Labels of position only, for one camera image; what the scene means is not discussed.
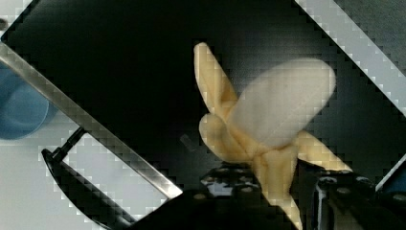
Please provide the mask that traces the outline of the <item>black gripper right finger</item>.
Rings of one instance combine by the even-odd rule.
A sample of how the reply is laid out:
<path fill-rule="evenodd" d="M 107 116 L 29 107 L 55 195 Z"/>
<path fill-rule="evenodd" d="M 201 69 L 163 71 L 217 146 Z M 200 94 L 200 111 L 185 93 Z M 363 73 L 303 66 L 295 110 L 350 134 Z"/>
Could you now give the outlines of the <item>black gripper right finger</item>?
<path fill-rule="evenodd" d="M 300 160 L 290 189 L 303 230 L 406 230 L 405 193 L 381 192 L 367 177 Z"/>

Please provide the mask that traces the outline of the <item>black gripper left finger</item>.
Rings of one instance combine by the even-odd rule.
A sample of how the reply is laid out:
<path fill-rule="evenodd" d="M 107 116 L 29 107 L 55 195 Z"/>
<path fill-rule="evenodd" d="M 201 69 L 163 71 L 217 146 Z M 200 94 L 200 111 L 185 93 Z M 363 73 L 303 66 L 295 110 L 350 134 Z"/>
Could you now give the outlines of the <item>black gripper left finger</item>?
<path fill-rule="evenodd" d="M 297 230 L 278 206 L 270 205 L 246 164 L 223 163 L 187 190 L 127 230 Z"/>

